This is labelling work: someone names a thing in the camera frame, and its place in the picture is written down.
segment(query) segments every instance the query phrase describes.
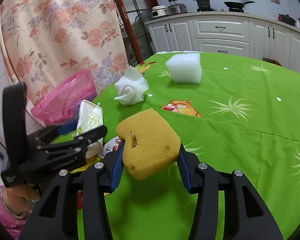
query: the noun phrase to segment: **sponge hole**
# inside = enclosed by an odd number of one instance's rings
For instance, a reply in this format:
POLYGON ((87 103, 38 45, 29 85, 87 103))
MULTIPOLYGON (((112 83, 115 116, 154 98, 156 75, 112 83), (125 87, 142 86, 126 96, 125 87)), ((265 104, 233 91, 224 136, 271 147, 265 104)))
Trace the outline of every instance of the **sponge hole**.
POLYGON ((131 137, 132 137, 132 147, 135 148, 137 146, 137 138, 133 132, 130 132, 130 133, 131 133, 131 137))

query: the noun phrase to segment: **cartoon hamster print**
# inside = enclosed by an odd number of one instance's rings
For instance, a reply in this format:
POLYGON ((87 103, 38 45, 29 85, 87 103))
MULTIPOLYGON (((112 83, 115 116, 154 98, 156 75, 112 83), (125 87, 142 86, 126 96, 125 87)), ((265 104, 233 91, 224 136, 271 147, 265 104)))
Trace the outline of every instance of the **cartoon hamster print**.
POLYGON ((161 109, 190 116, 202 117, 189 103, 191 103, 191 100, 171 100, 170 103, 162 106, 161 109))
POLYGON ((157 63, 156 61, 150 62, 146 64, 145 62, 141 62, 139 65, 136 66, 136 69, 139 70, 142 76, 144 76, 145 71, 151 68, 151 64, 157 63))

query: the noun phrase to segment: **yellow sponge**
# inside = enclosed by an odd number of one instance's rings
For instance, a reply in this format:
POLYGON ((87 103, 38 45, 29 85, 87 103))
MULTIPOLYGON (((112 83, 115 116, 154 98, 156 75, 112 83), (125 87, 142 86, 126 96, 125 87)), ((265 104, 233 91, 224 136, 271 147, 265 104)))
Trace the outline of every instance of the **yellow sponge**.
POLYGON ((180 137, 153 109, 123 120, 116 132, 125 140, 122 160, 134 179, 154 175, 178 159, 180 137))

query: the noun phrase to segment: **cooking pot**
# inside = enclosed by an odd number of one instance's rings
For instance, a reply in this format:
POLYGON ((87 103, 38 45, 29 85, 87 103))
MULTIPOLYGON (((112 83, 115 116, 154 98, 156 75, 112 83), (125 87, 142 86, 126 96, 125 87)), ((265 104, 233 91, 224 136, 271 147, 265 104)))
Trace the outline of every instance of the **cooking pot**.
POLYGON ((279 14, 279 16, 281 17, 281 21, 282 21, 282 22, 284 22, 284 23, 286 23, 286 24, 289 24, 289 25, 291 25, 291 26, 296 26, 296 20, 293 19, 293 18, 291 18, 291 17, 289 16, 289 14, 286 14, 286 15, 284 15, 284 14, 279 14))
POLYGON ((229 8, 235 8, 235 9, 243 9, 244 5, 248 3, 255 3, 254 1, 249 1, 249 2, 225 2, 225 5, 228 6, 229 8))
POLYGON ((199 8, 210 8, 211 0, 194 0, 197 2, 199 8))
POLYGON ((169 15, 182 14, 186 12, 187 12, 186 6, 183 3, 176 3, 168 6, 169 15))

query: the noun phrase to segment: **rice cooker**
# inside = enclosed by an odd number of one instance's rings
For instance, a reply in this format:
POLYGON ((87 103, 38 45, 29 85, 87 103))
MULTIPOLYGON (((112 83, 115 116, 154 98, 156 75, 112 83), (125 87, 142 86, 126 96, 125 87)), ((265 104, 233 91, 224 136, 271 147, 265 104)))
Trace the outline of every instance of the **rice cooker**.
POLYGON ((168 16, 168 11, 165 5, 159 5, 152 8, 153 19, 163 18, 166 16, 168 16))

